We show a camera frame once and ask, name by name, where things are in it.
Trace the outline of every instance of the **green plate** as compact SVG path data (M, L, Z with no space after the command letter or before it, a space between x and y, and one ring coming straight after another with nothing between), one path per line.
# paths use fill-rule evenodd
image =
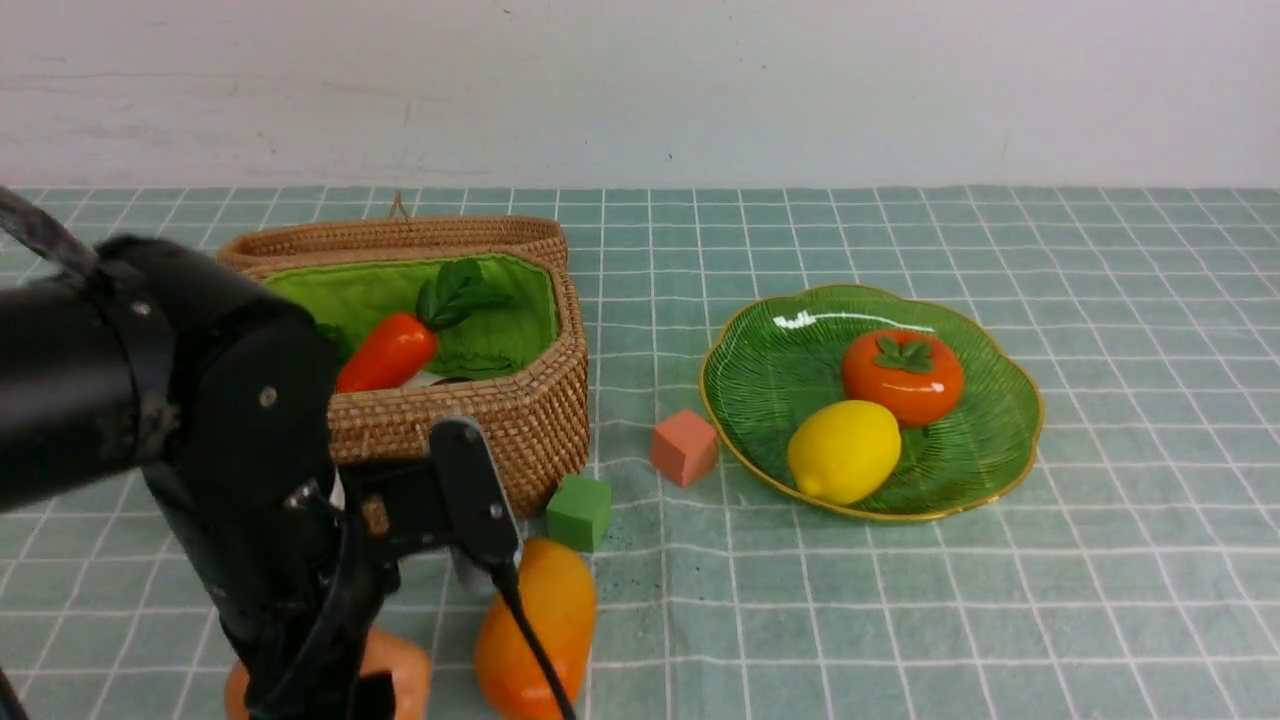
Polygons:
M886 327L951 346L964 366L964 396L942 420L904 432L897 468L870 497L840 506L805 496L787 468L787 441L810 414L845 400L840 363L849 343ZM1036 462L1044 423L1036 383L977 323L856 284L746 306L707 354L699 387L721 438L760 479L812 505L874 520L936 520L1006 495Z

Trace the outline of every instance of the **white wall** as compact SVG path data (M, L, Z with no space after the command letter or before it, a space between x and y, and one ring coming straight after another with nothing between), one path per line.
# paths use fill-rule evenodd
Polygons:
M5 0L0 182L1280 186L1280 0Z

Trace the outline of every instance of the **green checkered tablecloth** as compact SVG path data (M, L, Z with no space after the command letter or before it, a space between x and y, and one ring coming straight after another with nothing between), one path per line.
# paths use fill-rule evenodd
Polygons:
M385 215L396 190L28 192L86 240L211 252ZM420 215L566 228L593 354L586 471L617 503L591 559L584 719L1280 717L1280 192L403 192ZM0 287L40 272L0 241ZM689 489L655 475L650 428L700 409L730 315L831 282L955 307L1032 373L1047 421L1021 488L868 527L727 457ZM430 650L430 717L490 716L470 669L484 606L447 555L404 575L381 621ZM136 477L0 518L0 662L33 717L220 717L230 661Z

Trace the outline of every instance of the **toy carrot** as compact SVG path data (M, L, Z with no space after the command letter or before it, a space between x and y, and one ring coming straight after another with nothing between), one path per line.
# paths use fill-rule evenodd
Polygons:
M436 334L471 313L511 300L486 286L472 258L440 266L435 283L425 282L415 313L392 313L369 333L338 375L338 392L367 392L403 386L435 359Z
M431 697L431 659L417 644L374 626L369 629L358 676L364 679L384 673L390 674L396 696L393 720L425 717ZM247 692L248 670L243 662L236 661L223 689L227 720L250 720L248 707L244 706Z

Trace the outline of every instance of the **basket handle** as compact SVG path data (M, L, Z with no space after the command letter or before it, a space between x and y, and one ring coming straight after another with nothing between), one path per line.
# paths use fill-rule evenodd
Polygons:
M394 218L396 213L403 215L406 220L413 218L412 215L408 214L408 209L404 208L404 197L401 195L401 191L398 190L396 191L396 197L392 199L392 209L389 213L387 213L387 219L390 220L392 218Z

